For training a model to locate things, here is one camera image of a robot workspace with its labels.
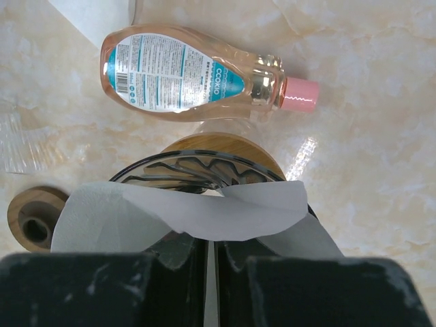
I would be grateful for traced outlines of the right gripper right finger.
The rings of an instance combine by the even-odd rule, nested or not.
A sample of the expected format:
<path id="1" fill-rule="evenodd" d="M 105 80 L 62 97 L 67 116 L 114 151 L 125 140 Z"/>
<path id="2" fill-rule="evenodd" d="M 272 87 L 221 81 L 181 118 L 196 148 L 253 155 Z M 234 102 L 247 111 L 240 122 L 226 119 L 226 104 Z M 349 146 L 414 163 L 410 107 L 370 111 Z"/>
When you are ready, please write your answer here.
<path id="1" fill-rule="evenodd" d="M 252 326 L 253 309 L 247 275 L 248 258 L 275 256 L 257 239 L 214 243 L 218 324 Z"/>

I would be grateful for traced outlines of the clear ribbed glass dripper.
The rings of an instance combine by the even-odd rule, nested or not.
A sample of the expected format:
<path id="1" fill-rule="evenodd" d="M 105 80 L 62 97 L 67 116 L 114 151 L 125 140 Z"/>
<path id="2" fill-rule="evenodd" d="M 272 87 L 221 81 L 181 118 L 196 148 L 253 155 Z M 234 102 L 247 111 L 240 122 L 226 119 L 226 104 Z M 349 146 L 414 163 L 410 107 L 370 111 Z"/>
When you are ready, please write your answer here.
<path id="1" fill-rule="evenodd" d="M 117 172 L 111 182 L 203 194 L 233 185 L 284 178 L 243 157 L 209 150 L 182 150 L 146 157 Z"/>

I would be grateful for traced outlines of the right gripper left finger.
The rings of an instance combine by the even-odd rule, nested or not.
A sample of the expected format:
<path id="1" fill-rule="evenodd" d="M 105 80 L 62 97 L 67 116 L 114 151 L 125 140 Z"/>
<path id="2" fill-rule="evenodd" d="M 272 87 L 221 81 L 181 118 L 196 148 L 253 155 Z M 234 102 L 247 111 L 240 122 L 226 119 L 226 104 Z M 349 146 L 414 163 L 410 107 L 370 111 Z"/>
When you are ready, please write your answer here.
<path id="1" fill-rule="evenodd" d="M 146 251 L 153 256 L 144 296 L 145 326 L 204 325 L 204 241 L 170 232 Z"/>

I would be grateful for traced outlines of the white coffee filter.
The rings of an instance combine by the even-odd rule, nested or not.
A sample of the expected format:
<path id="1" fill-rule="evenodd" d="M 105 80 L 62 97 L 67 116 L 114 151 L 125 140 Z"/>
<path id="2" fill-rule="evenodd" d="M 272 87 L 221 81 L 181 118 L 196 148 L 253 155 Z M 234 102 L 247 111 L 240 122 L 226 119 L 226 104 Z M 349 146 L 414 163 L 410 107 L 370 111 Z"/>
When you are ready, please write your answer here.
<path id="1" fill-rule="evenodd" d="M 94 46 L 134 21 L 134 0 L 50 0 L 49 3 Z"/>
<path id="2" fill-rule="evenodd" d="M 258 238 L 295 258 L 342 253 L 309 212 L 300 181 L 233 185 L 198 195 L 113 182 L 82 185 L 54 228 L 53 252 L 139 252 L 174 231 L 207 241 Z"/>

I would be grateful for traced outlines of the pink liquid bottle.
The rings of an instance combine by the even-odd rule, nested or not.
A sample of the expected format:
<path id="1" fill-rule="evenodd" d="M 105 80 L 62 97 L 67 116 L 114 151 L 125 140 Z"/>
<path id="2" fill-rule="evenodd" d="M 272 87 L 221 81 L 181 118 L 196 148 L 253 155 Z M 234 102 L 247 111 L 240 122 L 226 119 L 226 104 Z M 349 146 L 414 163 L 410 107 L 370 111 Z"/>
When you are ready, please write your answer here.
<path id="1" fill-rule="evenodd" d="M 276 110 L 315 109 L 319 84 L 286 75 L 282 61 L 235 48 L 188 27 L 134 25 L 108 35 L 100 52 L 104 92 L 167 121 L 264 121 Z"/>

